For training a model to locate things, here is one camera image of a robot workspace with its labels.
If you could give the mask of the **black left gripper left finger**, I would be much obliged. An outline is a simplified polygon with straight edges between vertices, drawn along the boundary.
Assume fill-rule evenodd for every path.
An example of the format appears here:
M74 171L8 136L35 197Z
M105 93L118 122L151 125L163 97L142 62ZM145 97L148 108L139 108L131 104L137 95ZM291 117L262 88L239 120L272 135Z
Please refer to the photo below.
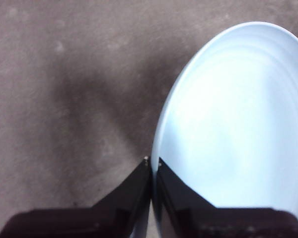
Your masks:
M91 207L36 209L12 216L0 238L144 238L151 199L150 158Z

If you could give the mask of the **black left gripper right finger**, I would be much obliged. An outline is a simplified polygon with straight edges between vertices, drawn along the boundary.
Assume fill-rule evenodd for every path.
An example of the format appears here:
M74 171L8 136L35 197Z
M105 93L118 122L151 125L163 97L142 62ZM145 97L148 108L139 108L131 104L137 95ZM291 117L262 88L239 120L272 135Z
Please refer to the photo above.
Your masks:
M298 238L298 219L271 208L217 208L159 159L156 218L163 238Z

